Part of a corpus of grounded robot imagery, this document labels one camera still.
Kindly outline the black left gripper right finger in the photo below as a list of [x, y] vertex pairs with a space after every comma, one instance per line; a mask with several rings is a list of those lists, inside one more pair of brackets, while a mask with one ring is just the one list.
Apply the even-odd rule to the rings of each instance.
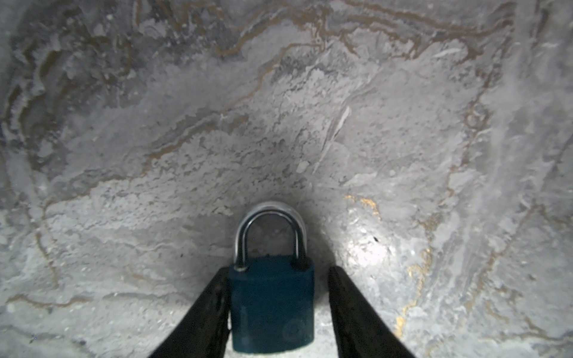
[[414, 358], [343, 268], [329, 268], [328, 290], [339, 357]]

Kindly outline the large blue padlock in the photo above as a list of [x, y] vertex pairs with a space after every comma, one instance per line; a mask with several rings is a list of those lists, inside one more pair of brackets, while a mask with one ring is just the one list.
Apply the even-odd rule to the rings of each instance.
[[[251, 226], [264, 216], [283, 219], [294, 235], [290, 255], [250, 259]], [[241, 219], [228, 273], [232, 345], [243, 354], [279, 354], [314, 340], [315, 267], [307, 254], [307, 230], [288, 204], [265, 201]]]

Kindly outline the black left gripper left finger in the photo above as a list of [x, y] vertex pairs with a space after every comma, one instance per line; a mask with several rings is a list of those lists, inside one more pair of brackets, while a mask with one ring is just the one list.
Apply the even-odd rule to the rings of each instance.
[[152, 357], [223, 357], [230, 334], [228, 268], [221, 268]]

